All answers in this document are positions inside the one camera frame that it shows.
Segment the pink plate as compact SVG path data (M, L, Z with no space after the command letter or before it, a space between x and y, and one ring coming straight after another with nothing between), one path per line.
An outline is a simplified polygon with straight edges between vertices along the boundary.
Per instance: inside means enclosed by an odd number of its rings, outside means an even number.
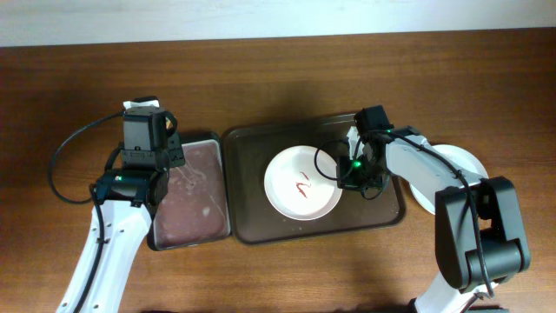
M315 147L298 145L279 152L264 174L264 190L282 215L310 221L328 214L341 199L334 180L336 161Z

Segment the pale green plate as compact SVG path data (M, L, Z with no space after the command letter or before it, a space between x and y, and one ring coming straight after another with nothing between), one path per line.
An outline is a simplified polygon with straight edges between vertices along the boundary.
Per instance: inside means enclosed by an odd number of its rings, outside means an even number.
M449 144L436 144L433 148L441 153L445 158L455 163L457 166L473 172L484 178L488 178L487 171L480 160L474 156L472 153L464 150L460 147L449 145ZM432 215L435 214L434 205L412 184L410 184L410 190L417 201L417 203L427 212Z

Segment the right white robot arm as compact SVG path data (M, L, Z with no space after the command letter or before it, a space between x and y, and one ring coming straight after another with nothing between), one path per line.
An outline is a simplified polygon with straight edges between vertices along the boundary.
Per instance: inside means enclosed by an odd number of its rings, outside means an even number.
M513 183L486 178L442 156L414 127L394 127L382 106L354 115L348 156L338 160L339 188L378 195L391 176L412 184L434 205L433 282L410 312L466 312L529 269L531 252Z

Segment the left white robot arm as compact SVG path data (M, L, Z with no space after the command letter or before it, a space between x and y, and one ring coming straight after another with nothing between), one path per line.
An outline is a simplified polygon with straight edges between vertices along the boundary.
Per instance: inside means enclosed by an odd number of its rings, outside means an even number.
M124 139L89 186L89 233L60 312L118 311L136 253L168 193L169 172L185 163L169 111L131 104L118 115Z

